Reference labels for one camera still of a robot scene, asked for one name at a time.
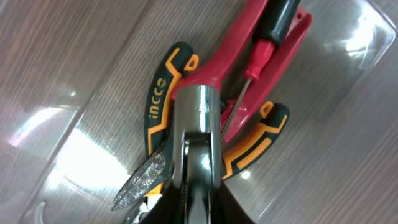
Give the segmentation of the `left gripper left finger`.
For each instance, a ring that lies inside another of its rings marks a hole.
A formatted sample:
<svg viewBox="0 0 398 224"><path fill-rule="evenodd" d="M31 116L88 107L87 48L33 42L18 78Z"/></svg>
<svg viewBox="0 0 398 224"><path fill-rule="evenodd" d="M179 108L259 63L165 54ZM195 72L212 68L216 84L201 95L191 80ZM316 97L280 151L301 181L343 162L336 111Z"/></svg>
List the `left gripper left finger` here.
<svg viewBox="0 0 398 224"><path fill-rule="evenodd" d="M172 184L168 186L155 207L139 222L139 224L182 224L183 206L182 189Z"/></svg>

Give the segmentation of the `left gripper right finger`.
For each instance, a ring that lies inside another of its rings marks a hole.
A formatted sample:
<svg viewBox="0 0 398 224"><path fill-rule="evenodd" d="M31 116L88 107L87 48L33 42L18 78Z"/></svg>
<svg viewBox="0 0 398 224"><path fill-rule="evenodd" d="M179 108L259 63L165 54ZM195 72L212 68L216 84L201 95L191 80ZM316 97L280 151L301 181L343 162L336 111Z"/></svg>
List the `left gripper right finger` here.
<svg viewBox="0 0 398 224"><path fill-rule="evenodd" d="M211 222L214 224L254 224L224 182L212 195Z"/></svg>

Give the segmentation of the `small silver wrench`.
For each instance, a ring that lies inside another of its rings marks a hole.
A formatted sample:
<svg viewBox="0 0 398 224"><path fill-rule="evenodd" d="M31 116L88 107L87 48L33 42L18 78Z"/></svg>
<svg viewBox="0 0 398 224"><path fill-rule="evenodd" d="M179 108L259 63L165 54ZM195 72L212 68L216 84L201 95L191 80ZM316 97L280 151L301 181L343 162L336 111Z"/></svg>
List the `small silver wrench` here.
<svg viewBox="0 0 398 224"><path fill-rule="evenodd" d="M172 185L182 196L183 223L211 223L213 192L221 185L220 93L208 85L177 91Z"/></svg>

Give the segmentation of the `red handled snips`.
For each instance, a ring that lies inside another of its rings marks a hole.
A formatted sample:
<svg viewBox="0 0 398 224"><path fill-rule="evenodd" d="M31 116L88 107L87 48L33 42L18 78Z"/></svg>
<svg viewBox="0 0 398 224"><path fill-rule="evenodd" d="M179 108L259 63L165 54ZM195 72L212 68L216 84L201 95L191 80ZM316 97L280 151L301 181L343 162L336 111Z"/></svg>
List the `red handled snips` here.
<svg viewBox="0 0 398 224"><path fill-rule="evenodd" d="M237 64L237 61L241 58L243 49L249 42L252 42L254 45L252 35L257 23L265 11L268 1L269 0L250 0L229 29L228 33L225 35L219 49L212 58L203 65L200 65L198 62L196 69L185 72L184 78L177 83L175 88L193 84L206 84L215 88L221 88L223 85L223 79ZM312 15L299 4L282 44L287 44L289 47L295 49L296 54L304 41L311 24ZM172 103L174 89L170 94ZM222 127L225 126L237 99L238 98L234 98L220 103Z"/></svg>

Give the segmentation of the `orange black long-nose pliers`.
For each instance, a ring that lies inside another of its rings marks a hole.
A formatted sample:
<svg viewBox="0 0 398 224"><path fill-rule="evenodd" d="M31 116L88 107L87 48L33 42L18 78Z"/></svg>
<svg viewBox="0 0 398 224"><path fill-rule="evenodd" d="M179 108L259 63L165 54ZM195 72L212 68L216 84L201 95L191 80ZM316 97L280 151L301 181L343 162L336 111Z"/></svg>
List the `orange black long-nose pliers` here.
<svg viewBox="0 0 398 224"><path fill-rule="evenodd" d="M228 136L239 142L223 153L223 180L228 180L256 162L275 142L290 117L282 103L265 101L295 54L287 44L276 47L261 70L260 79L247 90ZM150 84L144 112L147 160L122 186L113 209L148 204L150 196L160 195L169 177L171 140L168 132L172 99L170 94L184 73L196 69L199 59L186 42L176 42L162 59Z"/></svg>

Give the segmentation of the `black red screwdriver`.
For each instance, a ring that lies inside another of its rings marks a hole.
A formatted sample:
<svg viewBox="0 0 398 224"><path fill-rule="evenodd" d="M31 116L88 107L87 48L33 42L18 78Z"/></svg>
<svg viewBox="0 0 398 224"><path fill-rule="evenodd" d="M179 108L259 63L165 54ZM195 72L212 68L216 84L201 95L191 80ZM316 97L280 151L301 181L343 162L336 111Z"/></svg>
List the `black red screwdriver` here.
<svg viewBox="0 0 398 224"><path fill-rule="evenodd" d="M221 132L221 140L226 138L235 114L251 82L259 79L259 74L269 61L273 51L280 47L294 18L300 0L270 0L254 29L254 48L243 75L246 82L236 100L233 110Z"/></svg>

